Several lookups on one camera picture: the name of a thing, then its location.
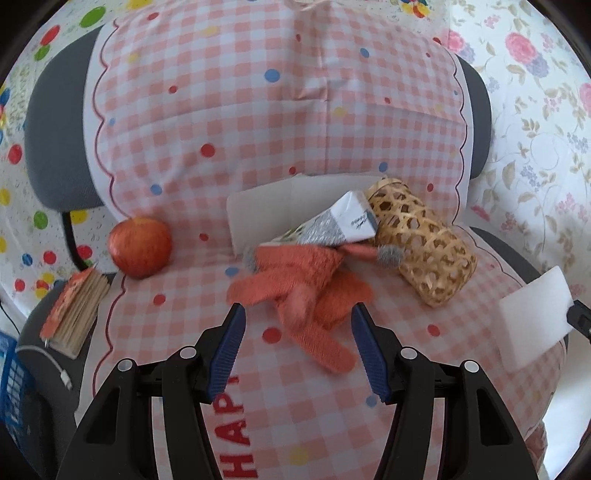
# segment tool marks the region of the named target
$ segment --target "woven bamboo basket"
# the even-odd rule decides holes
[[[380,180],[365,196],[379,220],[372,242],[403,248],[401,274],[427,305],[445,304],[474,273],[476,255],[401,180]]]

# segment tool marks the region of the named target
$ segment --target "pink gingham tablecloth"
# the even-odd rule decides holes
[[[382,172],[405,179],[448,222],[465,206],[470,105],[457,60],[394,24],[333,2],[170,2],[115,20],[89,69],[85,141],[105,205],[172,228],[159,274],[119,274],[101,304],[78,418],[121,358],[166,359],[218,325],[226,290],[246,275],[232,254],[229,194],[295,173]],[[554,391],[564,346],[507,374],[491,338],[494,302],[520,287],[473,233],[479,267],[444,308],[421,303],[398,275],[351,261],[376,300],[369,310],[434,361],[477,360],[524,436]],[[282,334],[274,309],[247,310],[226,393],[204,408],[225,478],[373,478],[394,409],[378,403],[361,362],[330,375]],[[355,348],[349,325],[335,335]],[[170,466],[154,402],[161,478]],[[437,475],[443,406],[426,480]]]

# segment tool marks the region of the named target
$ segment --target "blue plastic basket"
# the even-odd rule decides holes
[[[33,378],[14,352],[17,341],[0,332],[0,421],[20,448],[25,435],[22,404],[25,393],[33,387]]]

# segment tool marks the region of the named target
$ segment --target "apple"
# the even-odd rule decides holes
[[[131,278],[146,278],[170,260],[173,239],[166,223],[151,218],[130,218],[115,226],[107,247],[113,263]]]

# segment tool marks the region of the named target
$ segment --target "book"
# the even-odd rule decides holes
[[[72,275],[41,328],[41,340],[71,359],[78,357],[108,291],[107,278],[94,267]]]

